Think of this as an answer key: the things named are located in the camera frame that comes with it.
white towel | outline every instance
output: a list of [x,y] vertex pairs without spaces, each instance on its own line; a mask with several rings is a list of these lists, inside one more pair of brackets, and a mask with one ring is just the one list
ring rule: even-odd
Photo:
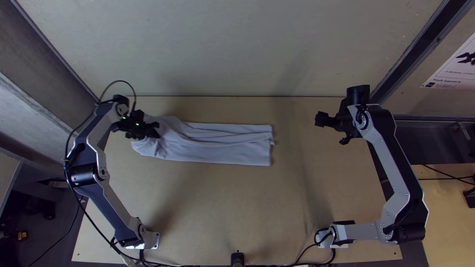
[[132,141],[142,156],[165,160],[271,165],[272,126],[181,122],[174,116],[145,115],[146,123],[158,122],[161,138]]

wall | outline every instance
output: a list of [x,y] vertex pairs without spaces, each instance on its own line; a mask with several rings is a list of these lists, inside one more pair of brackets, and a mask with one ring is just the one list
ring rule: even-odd
[[70,127],[80,124],[93,97],[8,0],[0,0],[0,33],[0,72]]
[[384,107],[398,114],[475,117],[475,90],[419,88],[475,32],[474,25],[475,6],[384,102]]
[[18,2],[97,95],[123,79],[140,95],[343,96],[374,88],[441,0]]

table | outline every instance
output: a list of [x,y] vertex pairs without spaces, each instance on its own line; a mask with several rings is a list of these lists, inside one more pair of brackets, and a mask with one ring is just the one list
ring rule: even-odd
[[[138,97],[150,115],[182,121],[271,124],[272,166],[164,161],[142,157],[123,133],[105,152],[110,184],[132,216],[161,234],[145,257],[180,265],[228,265],[244,252],[250,265],[291,264],[316,230],[333,221],[377,219],[385,199],[363,139],[348,145],[334,129],[314,126],[318,111],[334,114],[333,97]],[[87,211],[106,236],[113,231],[90,202]],[[86,218],[73,261],[121,263]],[[131,256],[138,251],[124,250]],[[302,261],[324,262],[329,249],[312,248]],[[338,250],[335,262],[401,258],[397,245],[360,241]]]
[[[456,177],[473,175],[475,164],[432,166]],[[413,166],[418,178],[442,178],[423,166]],[[473,266],[475,251],[475,209],[470,209],[462,192],[473,186],[456,180],[421,181],[429,208],[423,240],[431,267]]]
[[10,191],[13,188],[13,182],[19,164],[19,160],[0,151],[0,215],[3,212]]

wire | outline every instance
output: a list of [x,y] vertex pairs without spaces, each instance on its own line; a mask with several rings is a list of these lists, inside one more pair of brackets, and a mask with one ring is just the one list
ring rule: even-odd
[[109,83],[109,85],[105,87],[104,91],[102,91],[102,94],[100,94],[99,103],[98,103],[98,104],[101,103],[101,99],[104,97],[105,92],[107,92],[107,90],[109,90],[109,88],[110,88],[113,84],[116,84],[116,83],[125,83],[125,84],[127,84],[127,85],[130,87],[130,89],[132,89],[132,92],[134,93],[134,104],[132,105],[132,111],[134,111],[134,110],[135,110],[135,103],[137,103],[137,94],[135,93],[134,87],[133,87],[130,83],[128,83],[128,82],[126,82],[126,81],[124,81],[124,80],[115,80],[115,81]]
[[76,210],[76,215],[74,216],[74,219],[71,222],[71,226],[69,227],[69,230],[63,235],[62,238],[60,238],[58,241],[56,241],[56,243],[54,243],[47,250],[45,250],[45,252],[43,252],[43,254],[41,254],[41,256],[39,256],[38,258],[36,258],[36,260],[34,260],[32,263],[30,263],[30,265],[28,265],[28,267],[32,266],[37,261],[39,261],[46,253],[48,253],[48,251],[50,251],[54,246],[56,246],[59,242],[61,242],[61,240],[63,240],[63,238],[66,237],[69,234],[69,232],[71,232],[71,229],[73,228],[74,222],[76,221],[76,218],[78,217],[79,207],[82,206],[81,205],[82,200],[83,200],[83,197],[81,197],[81,199],[79,200],[79,204],[78,204],[79,206],[78,206],[78,209]]
[[[315,237],[317,236],[318,232],[320,232],[320,231],[322,231],[322,230],[328,230],[328,228],[322,228],[322,229],[318,230],[317,232],[315,232],[315,235],[314,235],[313,240],[315,240]],[[324,235],[324,236],[322,237],[322,239],[321,239],[319,242],[315,242],[314,244],[312,244],[312,245],[306,247],[302,252],[300,252],[300,254],[299,254],[298,257],[297,257],[297,260],[295,260],[294,263],[292,263],[292,264],[290,264],[290,265],[285,265],[285,266],[283,266],[283,267],[294,267],[294,266],[300,266],[300,265],[312,265],[312,266],[317,266],[317,267],[318,267],[318,266],[325,266],[325,265],[327,265],[327,264],[331,265],[332,262],[333,262],[333,260],[335,259],[335,256],[336,256],[336,251],[335,251],[334,248],[332,248],[332,257],[330,258],[329,261],[327,261],[327,262],[325,262],[325,263],[299,263],[299,262],[298,262],[298,261],[300,260],[300,258],[303,256],[303,254],[304,254],[308,249],[310,249],[311,247],[318,246],[318,245],[322,244],[323,241],[325,241],[325,240],[326,240],[329,236],[331,236],[331,235],[332,235],[331,232],[327,233],[326,235]]]
[[[110,100],[108,101],[105,101],[105,102],[101,102],[102,100],[102,97],[104,96],[105,92],[115,83],[117,82],[123,82],[123,83],[126,83],[130,86],[130,88],[132,89],[132,91],[134,92],[134,104],[132,106],[132,110],[134,110],[135,108],[135,104],[136,104],[136,101],[137,101],[137,95],[135,93],[135,90],[134,88],[130,85],[130,83],[126,82],[126,81],[123,81],[123,80],[117,80],[117,81],[113,81],[111,82],[105,89],[104,91],[102,92],[102,94],[100,95],[99,97],[99,103],[98,104],[102,104],[102,103],[105,103],[105,102],[109,102]],[[81,124],[79,124],[75,129],[73,129],[71,131],[71,133],[69,134],[68,136],[68,139],[67,139],[67,142],[66,142],[66,145],[65,145],[65,153],[64,153],[64,164],[63,164],[63,170],[64,170],[64,176],[66,178],[66,181],[68,182],[68,186],[69,186],[69,189],[71,190],[71,192],[73,193],[74,197],[76,198],[76,200],[78,201],[78,204],[79,204],[79,208],[82,210],[82,212],[84,213],[84,215],[86,216],[86,218],[88,218],[89,222],[93,225],[94,229],[96,229],[96,231],[99,233],[99,235],[110,245],[110,247],[119,255],[122,255],[122,256],[125,256],[131,260],[134,260],[134,261],[138,261],[138,262],[142,262],[142,264],[145,264],[145,263],[148,263],[148,264],[153,264],[153,265],[159,265],[159,266],[168,266],[168,267],[175,267],[173,265],[167,265],[167,264],[163,264],[163,263],[156,263],[156,262],[150,262],[150,261],[146,261],[146,260],[141,260],[141,259],[137,259],[137,258],[134,258],[134,257],[131,257],[125,253],[123,253],[122,251],[120,251],[117,247],[116,247],[116,244],[117,243],[114,243],[113,239],[111,239],[109,241],[109,239],[104,235],[104,233],[102,233],[102,231],[99,229],[99,227],[97,227],[97,225],[94,223],[93,219],[91,218],[91,216],[89,216],[88,212],[86,211],[86,209],[81,205],[81,202],[79,201],[79,199],[77,198],[77,193],[76,191],[74,191],[71,183],[71,177],[69,176],[69,173],[68,173],[68,164],[69,164],[69,160],[70,159],[67,159],[67,150],[68,150],[68,144],[69,144],[69,140],[71,139],[71,136],[73,135],[73,133],[79,129],[84,123],[86,123],[86,121],[88,121],[89,117],[91,117],[91,115],[94,113],[94,110],[89,114],[89,116],[83,121],[81,122]],[[76,148],[73,148],[73,150],[71,151],[70,155],[73,156],[74,155],[74,150]]]
[[433,170],[434,172],[437,172],[437,173],[440,173],[440,174],[443,174],[445,176],[449,176],[450,178],[423,178],[423,179],[418,179],[418,180],[459,180],[461,182],[464,182],[466,184],[471,184],[471,185],[475,185],[475,183],[472,183],[472,182],[469,182],[469,181],[465,181],[465,180],[462,180],[462,179],[465,179],[465,178],[472,178],[474,177],[475,175],[472,175],[472,176],[465,176],[465,177],[455,177],[455,176],[452,176],[450,174],[446,174],[445,172],[442,172],[442,171],[439,171],[437,169],[434,169],[430,166],[427,166],[426,164],[422,164],[422,166],[430,169],[430,170]]
[[[132,109],[131,111],[134,111],[135,110],[135,104],[137,103],[137,94],[135,93],[135,89],[134,87],[128,83],[127,81],[124,81],[124,80],[115,80],[111,83],[109,83],[105,89],[102,91],[102,93],[100,94],[100,97],[99,97],[99,101],[97,102],[97,105],[101,105],[101,104],[104,104],[104,103],[107,103],[107,102],[111,102],[112,99],[110,100],[107,100],[107,101],[102,101],[102,98],[104,97],[105,93],[107,92],[107,90],[109,90],[109,88],[116,84],[116,83],[126,83],[130,89],[132,90],[132,93],[134,94],[134,104],[132,105]],[[75,131],[77,131],[82,125],[84,125],[84,123],[86,123],[88,121],[88,119],[92,116],[92,114],[94,114],[94,111],[95,111],[95,108],[89,113],[89,115],[83,120],[83,122],[81,122],[81,124],[79,124],[76,128],[74,128],[70,133],[69,133],[69,136],[68,136],[68,139],[66,140],[66,148],[64,149],[64,159],[66,160],[67,156],[68,156],[68,145],[69,145],[69,140],[71,140],[71,137],[72,135],[74,134]]]
[[[139,259],[140,259],[140,261],[145,260],[145,257],[143,256],[143,249],[141,249],[141,250],[139,251]],[[142,262],[142,264],[143,264],[143,266],[145,266],[145,267],[150,267],[150,266],[148,266],[148,265],[147,265],[146,263],[144,263],[144,262]]]

